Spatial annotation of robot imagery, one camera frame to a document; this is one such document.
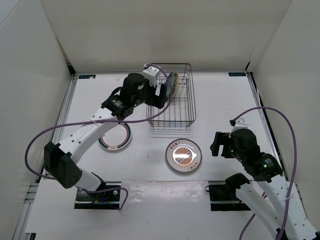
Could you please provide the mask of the teal patterned plate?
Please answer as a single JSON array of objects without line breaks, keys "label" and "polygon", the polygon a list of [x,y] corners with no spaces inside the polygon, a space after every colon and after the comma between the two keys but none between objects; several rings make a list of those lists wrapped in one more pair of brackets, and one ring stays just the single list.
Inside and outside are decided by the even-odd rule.
[{"label": "teal patterned plate", "polygon": [[165,85],[166,85],[166,97],[169,98],[170,96],[174,95],[174,92],[176,90],[176,73],[175,72],[171,72],[168,75]]}]

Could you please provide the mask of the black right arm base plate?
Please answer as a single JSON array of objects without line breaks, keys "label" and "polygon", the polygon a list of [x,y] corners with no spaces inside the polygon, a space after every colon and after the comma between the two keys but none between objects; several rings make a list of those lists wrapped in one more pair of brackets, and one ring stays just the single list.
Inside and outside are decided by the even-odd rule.
[{"label": "black right arm base plate", "polygon": [[210,209],[212,212],[240,212],[251,209],[236,197],[236,190],[229,187],[224,181],[209,181],[204,187],[209,194]]}]

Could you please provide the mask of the cream floral plate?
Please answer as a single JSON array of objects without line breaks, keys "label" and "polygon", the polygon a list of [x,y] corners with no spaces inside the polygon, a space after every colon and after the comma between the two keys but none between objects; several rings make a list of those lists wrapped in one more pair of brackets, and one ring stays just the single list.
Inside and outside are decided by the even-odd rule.
[{"label": "cream floral plate", "polygon": [[173,93],[172,93],[172,97],[174,97],[178,91],[178,87],[179,87],[179,81],[180,81],[180,77],[179,77],[179,73],[174,71],[173,72],[173,76],[174,76],[174,80],[173,80]]}]

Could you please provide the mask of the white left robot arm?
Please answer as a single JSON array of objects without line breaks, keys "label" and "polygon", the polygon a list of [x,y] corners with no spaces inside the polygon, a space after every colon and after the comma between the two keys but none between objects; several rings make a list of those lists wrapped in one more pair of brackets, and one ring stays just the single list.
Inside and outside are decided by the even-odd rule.
[{"label": "white left robot arm", "polygon": [[130,73],[123,85],[116,88],[101,104],[88,123],[54,144],[44,147],[44,168],[65,189],[77,187],[87,192],[93,200],[100,200],[105,194],[106,183],[93,172],[78,167],[85,152],[105,133],[122,123],[134,108],[147,104],[162,109],[168,100],[167,86],[160,86],[156,94],[160,70],[150,66],[142,73]]}]

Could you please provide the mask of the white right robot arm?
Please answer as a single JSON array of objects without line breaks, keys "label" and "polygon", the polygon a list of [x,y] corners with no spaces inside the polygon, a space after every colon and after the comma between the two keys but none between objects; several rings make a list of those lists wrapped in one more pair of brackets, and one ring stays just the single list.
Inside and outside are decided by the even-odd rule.
[{"label": "white right robot arm", "polygon": [[230,200],[239,199],[259,218],[276,240],[318,240],[320,232],[309,222],[297,198],[289,190],[278,161],[260,150],[256,135],[247,128],[216,132],[210,146],[216,157],[222,147],[222,157],[238,160],[268,197],[270,203],[254,189],[242,173],[225,180],[224,193]]}]

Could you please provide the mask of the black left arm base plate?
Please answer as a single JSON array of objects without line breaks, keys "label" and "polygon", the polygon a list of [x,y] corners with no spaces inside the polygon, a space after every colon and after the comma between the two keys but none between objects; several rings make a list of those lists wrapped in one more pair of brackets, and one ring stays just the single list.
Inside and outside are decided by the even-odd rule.
[{"label": "black left arm base plate", "polygon": [[82,189],[77,189],[74,209],[78,210],[118,210],[120,208],[121,190],[116,189],[103,193],[89,195]]}]

